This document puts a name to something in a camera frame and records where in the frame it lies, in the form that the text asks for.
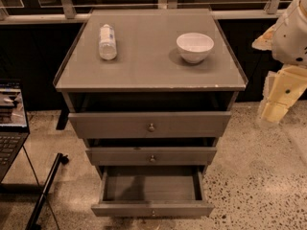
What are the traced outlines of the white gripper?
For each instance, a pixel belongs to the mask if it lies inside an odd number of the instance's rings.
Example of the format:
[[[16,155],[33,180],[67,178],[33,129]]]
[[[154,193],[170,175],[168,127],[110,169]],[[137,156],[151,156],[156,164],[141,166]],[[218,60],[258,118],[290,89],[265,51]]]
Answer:
[[[264,100],[260,117],[271,123],[279,123],[307,89],[307,67],[284,64],[266,76]]]

